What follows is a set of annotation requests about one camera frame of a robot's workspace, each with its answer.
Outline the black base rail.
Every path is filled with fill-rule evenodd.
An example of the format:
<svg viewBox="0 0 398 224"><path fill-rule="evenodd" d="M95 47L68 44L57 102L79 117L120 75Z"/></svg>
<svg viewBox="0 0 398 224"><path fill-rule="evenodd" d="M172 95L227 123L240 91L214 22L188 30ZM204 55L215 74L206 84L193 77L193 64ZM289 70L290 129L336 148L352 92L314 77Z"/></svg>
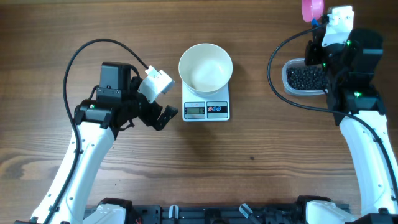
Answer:
<svg viewBox="0 0 398 224"><path fill-rule="evenodd" d="M304 211L296 203L225 207L161 207L133 206L112 211L104 204L87 209L83 223L130 223L130 224L214 224L214 223L305 223Z"/></svg>

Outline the clear plastic container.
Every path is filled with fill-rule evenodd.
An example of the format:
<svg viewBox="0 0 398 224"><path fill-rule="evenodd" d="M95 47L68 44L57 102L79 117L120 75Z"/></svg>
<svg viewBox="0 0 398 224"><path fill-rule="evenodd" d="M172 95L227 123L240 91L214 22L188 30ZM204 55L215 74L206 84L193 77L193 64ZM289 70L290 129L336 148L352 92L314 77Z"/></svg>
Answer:
<svg viewBox="0 0 398 224"><path fill-rule="evenodd" d="M327 92L322 65L307 66L303 58L289 60L282 68L284 91L292 96L315 96Z"/></svg>

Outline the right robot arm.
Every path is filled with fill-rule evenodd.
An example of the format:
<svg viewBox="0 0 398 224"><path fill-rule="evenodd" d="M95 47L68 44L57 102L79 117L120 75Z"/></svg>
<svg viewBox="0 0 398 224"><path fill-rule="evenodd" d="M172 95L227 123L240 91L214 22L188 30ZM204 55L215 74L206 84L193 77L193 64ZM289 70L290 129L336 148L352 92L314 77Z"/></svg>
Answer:
<svg viewBox="0 0 398 224"><path fill-rule="evenodd" d="M397 161L387 133L386 109L371 83L383 55L383 38L353 29L326 43L327 23L314 23L306 65L321 65L328 79L326 112L349 147L361 194L356 223L397 223Z"/></svg>

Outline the white bowl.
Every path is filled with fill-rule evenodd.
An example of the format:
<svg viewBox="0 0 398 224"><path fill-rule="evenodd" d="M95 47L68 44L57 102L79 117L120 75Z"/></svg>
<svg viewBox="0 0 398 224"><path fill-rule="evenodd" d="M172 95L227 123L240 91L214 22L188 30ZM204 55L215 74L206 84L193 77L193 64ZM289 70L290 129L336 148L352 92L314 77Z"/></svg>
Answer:
<svg viewBox="0 0 398 224"><path fill-rule="evenodd" d="M233 61L218 45L196 44L181 56L178 72L190 91L211 95L228 84L233 74Z"/></svg>

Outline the pink scoop blue handle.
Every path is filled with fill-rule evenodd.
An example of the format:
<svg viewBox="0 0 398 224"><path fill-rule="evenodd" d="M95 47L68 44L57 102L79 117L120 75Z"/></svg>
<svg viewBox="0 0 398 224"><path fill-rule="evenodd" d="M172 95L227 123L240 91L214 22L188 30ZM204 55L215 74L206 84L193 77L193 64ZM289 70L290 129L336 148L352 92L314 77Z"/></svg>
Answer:
<svg viewBox="0 0 398 224"><path fill-rule="evenodd" d="M302 0L301 7L303 20L310 22L313 26L318 26L318 20L324 10L324 0Z"/></svg>

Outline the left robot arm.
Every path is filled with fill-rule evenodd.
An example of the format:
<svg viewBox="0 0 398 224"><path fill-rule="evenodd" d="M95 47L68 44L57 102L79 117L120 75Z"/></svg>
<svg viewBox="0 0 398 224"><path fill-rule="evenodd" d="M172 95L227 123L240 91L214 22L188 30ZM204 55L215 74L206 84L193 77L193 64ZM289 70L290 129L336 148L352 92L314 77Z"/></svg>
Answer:
<svg viewBox="0 0 398 224"><path fill-rule="evenodd" d="M76 107L68 150L30 223L139 223L129 200L105 198L92 214L85 213L95 177L118 133L133 127L134 118L160 131L178 112L155 101L174 85L164 71L149 66L145 78L132 77L132 72L137 69L128 63L102 64L96 96Z"/></svg>

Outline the white digital kitchen scale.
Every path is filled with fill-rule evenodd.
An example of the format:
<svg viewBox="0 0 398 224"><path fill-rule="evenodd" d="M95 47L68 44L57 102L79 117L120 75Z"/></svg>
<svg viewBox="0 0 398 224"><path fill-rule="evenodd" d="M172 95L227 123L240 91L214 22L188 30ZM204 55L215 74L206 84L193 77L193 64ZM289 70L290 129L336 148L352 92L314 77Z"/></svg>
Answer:
<svg viewBox="0 0 398 224"><path fill-rule="evenodd" d="M185 122L215 122L230 119L229 86L216 93L198 95L182 84L182 119Z"/></svg>

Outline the pile of black beans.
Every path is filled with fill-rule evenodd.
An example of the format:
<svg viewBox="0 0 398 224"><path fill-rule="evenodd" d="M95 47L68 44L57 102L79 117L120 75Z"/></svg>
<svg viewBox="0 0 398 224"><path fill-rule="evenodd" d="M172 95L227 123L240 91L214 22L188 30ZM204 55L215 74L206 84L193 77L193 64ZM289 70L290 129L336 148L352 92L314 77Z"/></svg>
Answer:
<svg viewBox="0 0 398 224"><path fill-rule="evenodd" d="M324 90L328 84L325 72L318 67L290 67L287 82L296 90Z"/></svg>

